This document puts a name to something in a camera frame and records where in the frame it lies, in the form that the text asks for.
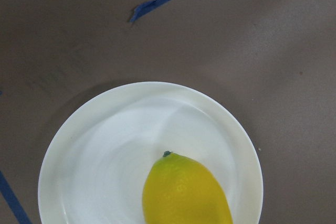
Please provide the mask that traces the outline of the yellow plastic lemon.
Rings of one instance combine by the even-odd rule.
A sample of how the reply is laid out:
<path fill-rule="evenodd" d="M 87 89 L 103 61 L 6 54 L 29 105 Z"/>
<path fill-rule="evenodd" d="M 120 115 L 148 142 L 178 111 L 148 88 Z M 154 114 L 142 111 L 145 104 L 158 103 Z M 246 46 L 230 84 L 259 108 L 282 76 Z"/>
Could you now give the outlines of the yellow plastic lemon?
<path fill-rule="evenodd" d="M 165 151 L 143 187 L 146 223 L 233 223 L 223 189 L 201 163 Z"/>

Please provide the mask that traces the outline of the white round plate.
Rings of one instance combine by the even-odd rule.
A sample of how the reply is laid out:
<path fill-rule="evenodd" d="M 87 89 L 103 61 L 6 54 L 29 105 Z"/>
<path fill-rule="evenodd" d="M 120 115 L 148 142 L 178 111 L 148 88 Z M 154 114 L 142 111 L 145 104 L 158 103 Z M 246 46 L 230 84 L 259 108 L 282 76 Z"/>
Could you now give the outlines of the white round plate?
<path fill-rule="evenodd" d="M 142 188 L 165 151 L 213 173 L 234 223 L 259 223 L 262 173 L 244 128 L 212 98 L 167 82 L 113 88 L 65 121 L 40 169 L 42 223 L 143 223 Z"/>

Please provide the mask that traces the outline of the blue tape strip left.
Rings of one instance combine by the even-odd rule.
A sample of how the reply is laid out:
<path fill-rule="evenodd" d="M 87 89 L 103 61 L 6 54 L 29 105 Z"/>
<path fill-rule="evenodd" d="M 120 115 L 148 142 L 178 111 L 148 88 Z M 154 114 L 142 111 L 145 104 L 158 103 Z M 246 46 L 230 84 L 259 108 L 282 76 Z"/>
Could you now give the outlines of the blue tape strip left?
<path fill-rule="evenodd" d="M 8 181 L 1 172 L 1 193 L 19 224 L 32 224 Z"/>

